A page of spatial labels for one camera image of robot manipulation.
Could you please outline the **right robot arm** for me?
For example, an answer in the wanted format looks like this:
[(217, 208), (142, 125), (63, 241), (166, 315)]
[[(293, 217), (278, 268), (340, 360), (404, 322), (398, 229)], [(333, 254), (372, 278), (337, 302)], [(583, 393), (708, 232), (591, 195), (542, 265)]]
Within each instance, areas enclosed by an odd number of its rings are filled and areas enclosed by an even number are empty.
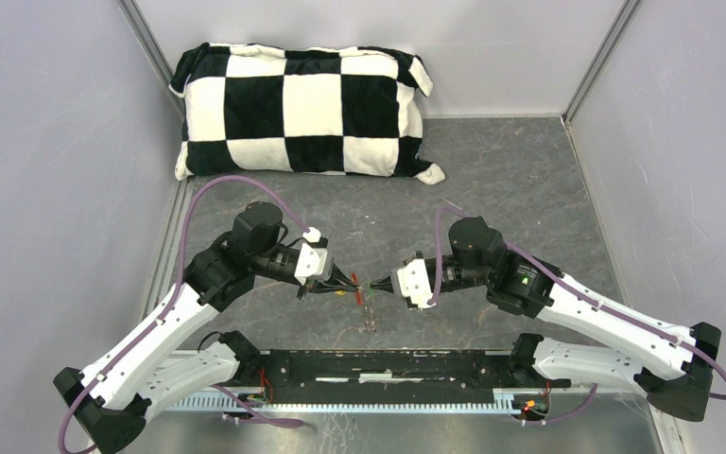
[(721, 332), (709, 323), (667, 323), (605, 297), (515, 245), (482, 217), (448, 231), (451, 252), (420, 254), (373, 282), (373, 290), (428, 309), (440, 295), (483, 287), (487, 301), (511, 315), (579, 332), (596, 345), (522, 334), (508, 359), (521, 386), (539, 380), (591, 383), (642, 395), (674, 418), (701, 422), (712, 399)]

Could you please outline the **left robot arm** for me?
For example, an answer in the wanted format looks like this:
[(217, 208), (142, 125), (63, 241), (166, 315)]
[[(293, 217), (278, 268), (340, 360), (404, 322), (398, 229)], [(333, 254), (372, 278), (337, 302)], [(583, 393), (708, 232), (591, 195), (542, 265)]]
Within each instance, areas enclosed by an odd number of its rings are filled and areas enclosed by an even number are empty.
[(65, 367), (53, 384), (68, 407), (58, 434), (67, 452), (68, 425), (77, 421), (90, 452), (119, 453), (162, 410), (210, 385), (231, 380), (248, 385), (258, 376), (258, 358), (230, 340), (178, 365), (160, 366), (187, 338), (235, 300), (257, 277), (293, 285), (307, 293), (356, 291), (337, 265), (327, 239), (315, 229), (286, 244), (283, 211), (257, 201), (238, 214), (230, 231), (183, 267), (160, 303), (107, 354), (84, 369)]

